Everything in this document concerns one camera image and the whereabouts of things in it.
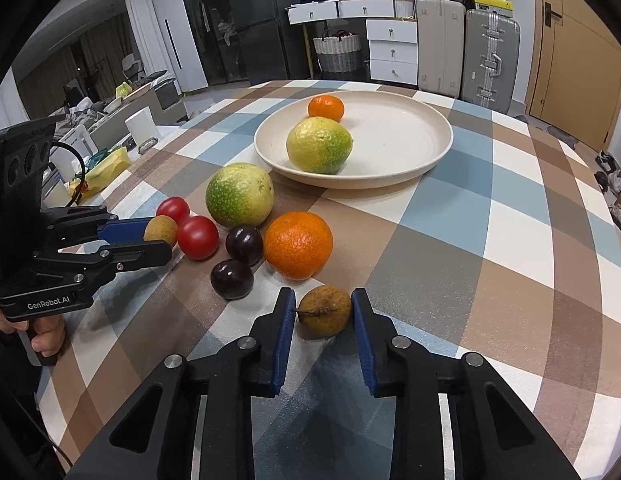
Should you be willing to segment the left hand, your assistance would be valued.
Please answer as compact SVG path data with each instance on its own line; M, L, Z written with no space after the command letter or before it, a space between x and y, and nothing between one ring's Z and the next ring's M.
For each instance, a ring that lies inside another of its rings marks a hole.
M30 341L35 352L48 358L55 356L62 349L65 340L65 322L62 315L35 318L33 322L11 323L0 311L0 330L5 334L26 332L30 327L33 327L35 332Z

